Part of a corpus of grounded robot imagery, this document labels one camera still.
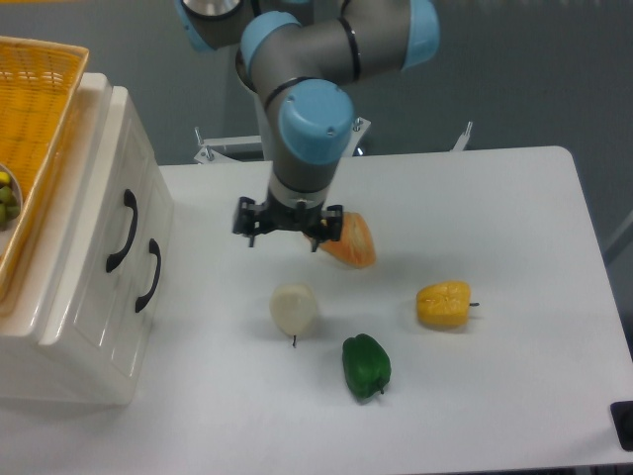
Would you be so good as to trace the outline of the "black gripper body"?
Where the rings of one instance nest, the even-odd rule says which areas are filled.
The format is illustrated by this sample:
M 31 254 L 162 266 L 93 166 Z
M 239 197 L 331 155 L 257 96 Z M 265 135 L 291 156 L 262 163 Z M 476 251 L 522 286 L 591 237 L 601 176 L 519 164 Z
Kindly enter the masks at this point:
M 323 202 L 295 202 L 287 206 L 269 190 L 261 216 L 261 231 L 264 234 L 275 231 L 323 234 L 327 231 L 327 222 L 321 214 L 322 205 Z

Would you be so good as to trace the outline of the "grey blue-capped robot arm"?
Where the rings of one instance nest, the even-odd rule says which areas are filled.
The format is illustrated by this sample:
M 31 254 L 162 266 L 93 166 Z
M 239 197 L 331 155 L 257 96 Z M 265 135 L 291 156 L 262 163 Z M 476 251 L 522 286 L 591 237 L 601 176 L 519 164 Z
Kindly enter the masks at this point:
M 313 19 L 310 1 L 179 1 L 193 47 L 237 46 L 241 82 L 259 103 L 263 151 L 272 163 L 264 202 L 243 197 L 233 232 L 255 239 L 299 232 L 313 245 L 339 240 L 344 213 L 327 193 L 352 136 L 345 86 L 406 70 L 436 54 L 439 18 L 429 1 L 341 1 Z

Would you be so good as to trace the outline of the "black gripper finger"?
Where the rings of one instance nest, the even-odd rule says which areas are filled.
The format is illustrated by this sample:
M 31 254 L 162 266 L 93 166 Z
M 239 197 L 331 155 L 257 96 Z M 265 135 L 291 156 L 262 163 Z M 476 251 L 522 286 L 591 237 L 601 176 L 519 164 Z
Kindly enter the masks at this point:
M 257 204 L 251 198 L 240 197 L 233 215 L 232 232 L 247 238 L 248 246 L 254 247 L 257 236 L 270 232 L 268 204 Z
M 309 223 L 305 235 L 311 241 L 311 252 L 329 241 L 340 241 L 343 229 L 343 207 L 332 205 L 320 210 L 316 219 Z

